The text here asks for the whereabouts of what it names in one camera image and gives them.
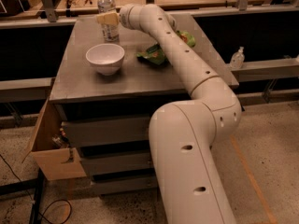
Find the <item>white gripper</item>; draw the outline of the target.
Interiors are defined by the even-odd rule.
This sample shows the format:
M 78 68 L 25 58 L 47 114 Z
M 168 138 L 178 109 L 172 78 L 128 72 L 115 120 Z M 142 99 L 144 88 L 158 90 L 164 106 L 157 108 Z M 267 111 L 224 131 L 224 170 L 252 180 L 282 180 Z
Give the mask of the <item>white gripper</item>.
M 121 24 L 127 29 L 133 29 L 133 25 L 130 23 L 130 13 L 133 8 L 133 4 L 128 4 L 120 9 Z M 96 20 L 99 24 L 118 25 L 119 15 L 117 12 L 101 13 L 96 16 Z

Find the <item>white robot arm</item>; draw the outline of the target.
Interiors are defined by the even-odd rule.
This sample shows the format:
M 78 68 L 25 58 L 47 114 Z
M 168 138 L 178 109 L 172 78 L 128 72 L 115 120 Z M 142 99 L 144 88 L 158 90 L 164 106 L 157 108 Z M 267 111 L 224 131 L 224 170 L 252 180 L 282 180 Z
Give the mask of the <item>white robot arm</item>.
M 158 108 L 149 145 L 168 224 L 236 224 L 211 145 L 238 126 L 241 105 L 231 88 L 173 30 L 154 4 L 121 8 L 122 26 L 153 37 L 190 95 Z

